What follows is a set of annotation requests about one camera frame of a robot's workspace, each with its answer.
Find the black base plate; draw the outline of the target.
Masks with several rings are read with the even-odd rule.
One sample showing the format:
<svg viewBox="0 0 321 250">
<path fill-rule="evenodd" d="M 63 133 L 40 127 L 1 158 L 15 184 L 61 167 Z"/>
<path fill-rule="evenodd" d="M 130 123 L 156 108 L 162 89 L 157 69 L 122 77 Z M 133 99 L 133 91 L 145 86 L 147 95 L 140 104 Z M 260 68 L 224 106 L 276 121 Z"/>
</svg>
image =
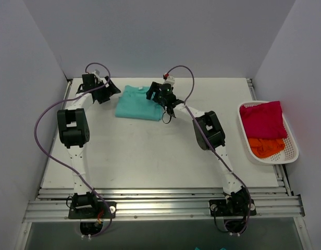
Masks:
<svg viewBox="0 0 321 250">
<path fill-rule="evenodd" d="M 89 206 L 73 207 L 71 206 L 68 214 L 69 219 L 110 219 L 116 216 L 116 202 L 107 202 L 110 212 L 103 202 L 98 202 L 96 208 Z"/>
<path fill-rule="evenodd" d="M 248 200 L 212 199 L 209 200 L 208 203 L 209 212 L 212 217 L 243 217 L 248 215 Z"/>
</svg>

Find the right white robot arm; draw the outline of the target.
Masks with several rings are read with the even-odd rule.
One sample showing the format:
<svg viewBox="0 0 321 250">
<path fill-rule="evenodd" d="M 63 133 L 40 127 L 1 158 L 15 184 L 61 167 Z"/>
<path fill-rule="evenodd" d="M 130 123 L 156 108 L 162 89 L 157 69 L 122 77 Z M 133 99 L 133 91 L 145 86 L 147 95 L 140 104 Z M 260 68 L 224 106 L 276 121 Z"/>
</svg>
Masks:
<svg viewBox="0 0 321 250">
<path fill-rule="evenodd" d="M 192 118 L 196 141 L 200 149 L 212 152 L 219 161 L 221 183 L 226 196 L 225 208 L 231 215 L 237 215 L 244 209 L 244 203 L 251 206 L 250 192 L 240 177 L 235 174 L 226 149 L 226 136 L 214 111 L 204 112 L 187 106 L 185 101 L 173 93 L 174 84 L 168 80 L 160 84 L 152 82 L 146 93 L 146 99 L 152 100 L 164 108 L 165 113 L 174 118 L 175 111 Z"/>
</svg>

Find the orange t-shirt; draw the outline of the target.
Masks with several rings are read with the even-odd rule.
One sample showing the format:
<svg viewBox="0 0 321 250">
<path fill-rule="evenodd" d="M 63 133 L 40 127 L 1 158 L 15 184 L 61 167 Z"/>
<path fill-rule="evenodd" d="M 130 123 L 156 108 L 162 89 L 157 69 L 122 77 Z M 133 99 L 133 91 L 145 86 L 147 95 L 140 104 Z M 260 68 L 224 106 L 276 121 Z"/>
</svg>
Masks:
<svg viewBox="0 0 321 250">
<path fill-rule="evenodd" d="M 283 139 L 268 140 L 249 138 L 248 142 L 251 151 L 258 158 L 271 157 L 285 149 Z"/>
</svg>

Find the white plastic basket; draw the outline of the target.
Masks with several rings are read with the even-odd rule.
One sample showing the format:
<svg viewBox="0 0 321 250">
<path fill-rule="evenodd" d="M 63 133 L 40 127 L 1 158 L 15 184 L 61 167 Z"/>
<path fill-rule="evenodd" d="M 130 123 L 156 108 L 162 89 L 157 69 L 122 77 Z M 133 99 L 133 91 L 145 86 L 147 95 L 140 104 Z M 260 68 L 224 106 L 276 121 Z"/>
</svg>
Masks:
<svg viewBox="0 0 321 250">
<path fill-rule="evenodd" d="M 285 139 L 283 139 L 283 142 L 285 143 L 285 149 L 282 150 L 280 153 L 275 154 L 271 157 L 267 157 L 267 158 L 258 158 L 251 151 L 250 146 L 249 146 L 249 142 L 248 142 L 249 138 L 246 136 L 246 133 L 245 133 L 242 121 L 241 121 L 239 109 L 241 106 L 250 107 L 250 106 L 258 105 L 261 103 L 267 103 L 267 102 L 266 101 L 246 102 L 246 103 L 240 104 L 239 108 L 238 108 L 238 126 L 239 126 L 239 131 L 241 134 L 242 142 L 244 145 L 244 149 L 246 152 L 246 156 L 248 157 L 248 159 L 251 162 L 253 162 L 255 164 L 261 164 L 261 165 L 288 164 L 288 163 L 292 163 L 292 162 L 296 161 L 299 156 L 299 150 L 298 150 L 298 147 L 297 147 L 296 142 L 294 140 L 294 137 L 292 135 L 292 132 L 288 126 L 288 123 L 285 119 L 285 116 L 283 115 L 283 112 L 282 112 L 283 125 L 284 125 L 286 132 L 288 134 L 287 137 Z"/>
</svg>

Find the magenta t-shirt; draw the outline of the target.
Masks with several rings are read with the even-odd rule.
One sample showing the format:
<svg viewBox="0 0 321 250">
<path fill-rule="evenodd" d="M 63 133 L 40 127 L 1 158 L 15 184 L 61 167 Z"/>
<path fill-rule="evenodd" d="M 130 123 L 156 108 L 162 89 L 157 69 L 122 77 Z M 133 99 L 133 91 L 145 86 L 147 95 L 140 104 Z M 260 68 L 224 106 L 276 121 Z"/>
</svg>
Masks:
<svg viewBox="0 0 321 250">
<path fill-rule="evenodd" d="M 274 140 L 285 139 L 288 135 L 280 101 L 241 106 L 239 113 L 248 138 Z"/>
</svg>

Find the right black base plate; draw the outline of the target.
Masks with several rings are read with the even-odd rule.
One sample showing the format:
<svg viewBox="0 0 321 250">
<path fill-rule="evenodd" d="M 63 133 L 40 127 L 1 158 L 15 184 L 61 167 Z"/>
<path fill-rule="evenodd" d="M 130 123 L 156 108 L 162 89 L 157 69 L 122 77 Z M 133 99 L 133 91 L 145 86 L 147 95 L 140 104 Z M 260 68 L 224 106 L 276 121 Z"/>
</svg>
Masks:
<svg viewBox="0 0 321 250">
<path fill-rule="evenodd" d="M 212 199 L 209 200 L 208 203 L 209 212 L 212 217 L 243 217 L 248 215 L 248 200 Z"/>
</svg>

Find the teal t-shirt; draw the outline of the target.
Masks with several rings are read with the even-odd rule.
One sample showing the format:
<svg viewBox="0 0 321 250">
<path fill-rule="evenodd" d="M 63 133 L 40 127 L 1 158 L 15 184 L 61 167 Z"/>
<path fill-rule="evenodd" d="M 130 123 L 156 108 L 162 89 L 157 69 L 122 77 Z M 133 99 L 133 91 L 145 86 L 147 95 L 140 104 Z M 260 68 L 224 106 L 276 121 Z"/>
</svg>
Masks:
<svg viewBox="0 0 321 250">
<path fill-rule="evenodd" d="M 146 99 L 148 90 L 149 88 L 146 86 L 126 85 L 122 96 L 118 100 L 115 116 L 152 121 L 161 120 L 163 109 L 159 104 Z"/>
</svg>

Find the aluminium frame rail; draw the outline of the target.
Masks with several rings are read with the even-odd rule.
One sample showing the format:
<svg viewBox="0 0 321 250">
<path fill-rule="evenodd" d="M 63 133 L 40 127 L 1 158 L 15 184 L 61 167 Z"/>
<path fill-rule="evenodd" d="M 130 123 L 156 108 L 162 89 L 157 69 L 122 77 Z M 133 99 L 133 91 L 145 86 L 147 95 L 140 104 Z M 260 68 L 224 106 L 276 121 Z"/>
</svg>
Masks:
<svg viewBox="0 0 321 250">
<path fill-rule="evenodd" d="M 116 202 L 116 220 L 192 220 L 210 218 L 209 201 L 224 198 L 220 188 L 99 189 L 107 201 Z M 67 222 L 66 198 L 71 189 L 40 189 L 30 201 L 24 222 Z M 253 188 L 257 218 L 290 218 L 305 215 L 299 196 L 285 186 Z"/>
</svg>

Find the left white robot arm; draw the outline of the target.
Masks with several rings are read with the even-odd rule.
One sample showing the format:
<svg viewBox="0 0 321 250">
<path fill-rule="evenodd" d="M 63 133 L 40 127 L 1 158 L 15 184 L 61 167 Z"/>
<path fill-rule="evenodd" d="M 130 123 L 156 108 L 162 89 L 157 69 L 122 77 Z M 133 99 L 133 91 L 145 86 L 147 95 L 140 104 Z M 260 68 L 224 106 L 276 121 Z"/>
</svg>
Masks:
<svg viewBox="0 0 321 250">
<path fill-rule="evenodd" d="M 65 109 L 57 112 L 58 133 L 61 143 L 67 149 L 73 174 L 73 196 L 71 209 L 80 210 L 86 218 L 94 218 L 99 211 L 98 199 L 87 182 L 90 179 L 87 162 L 87 142 L 90 129 L 86 111 L 96 102 L 102 104 L 114 94 L 121 93 L 108 76 L 104 82 L 99 71 L 82 75 L 75 98 Z"/>
</svg>

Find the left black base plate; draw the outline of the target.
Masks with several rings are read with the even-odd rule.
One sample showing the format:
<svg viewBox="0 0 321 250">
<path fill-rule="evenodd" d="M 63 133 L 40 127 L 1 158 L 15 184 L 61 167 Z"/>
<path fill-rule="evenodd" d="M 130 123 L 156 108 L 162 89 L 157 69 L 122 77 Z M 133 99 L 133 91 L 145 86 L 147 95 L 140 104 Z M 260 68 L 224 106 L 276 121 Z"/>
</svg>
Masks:
<svg viewBox="0 0 321 250">
<path fill-rule="evenodd" d="M 103 202 L 98 202 L 96 208 L 89 206 L 73 207 L 71 206 L 68 214 L 69 219 L 110 219 L 116 216 L 116 202 L 107 202 L 110 212 Z"/>
</svg>

